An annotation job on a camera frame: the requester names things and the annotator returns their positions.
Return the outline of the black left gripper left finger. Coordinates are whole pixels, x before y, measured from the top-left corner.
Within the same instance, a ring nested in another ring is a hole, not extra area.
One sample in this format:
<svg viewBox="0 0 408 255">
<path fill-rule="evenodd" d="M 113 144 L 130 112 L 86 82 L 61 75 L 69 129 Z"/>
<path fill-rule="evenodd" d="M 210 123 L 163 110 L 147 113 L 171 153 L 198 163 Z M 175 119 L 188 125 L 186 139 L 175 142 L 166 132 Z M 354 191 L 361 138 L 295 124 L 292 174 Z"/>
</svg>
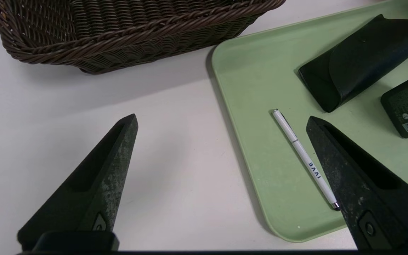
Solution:
<svg viewBox="0 0 408 255">
<path fill-rule="evenodd" d="M 113 233 L 137 136 L 121 118 L 18 231 L 22 250 L 117 250 Z"/>
</svg>

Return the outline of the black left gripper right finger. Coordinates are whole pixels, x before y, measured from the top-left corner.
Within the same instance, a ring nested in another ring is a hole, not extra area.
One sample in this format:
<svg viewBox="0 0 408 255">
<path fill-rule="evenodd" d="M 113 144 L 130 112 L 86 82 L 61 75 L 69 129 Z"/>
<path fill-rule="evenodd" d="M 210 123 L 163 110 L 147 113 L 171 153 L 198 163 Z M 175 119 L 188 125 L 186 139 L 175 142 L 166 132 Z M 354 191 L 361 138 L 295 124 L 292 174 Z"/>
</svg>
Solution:
<svg viewBox="0 0 408 255">
<path fill-rule="evenodd" d="M 408 250 L 408 184 L 329 122 L 307 135 L 358 250 Z"/>
</svg>

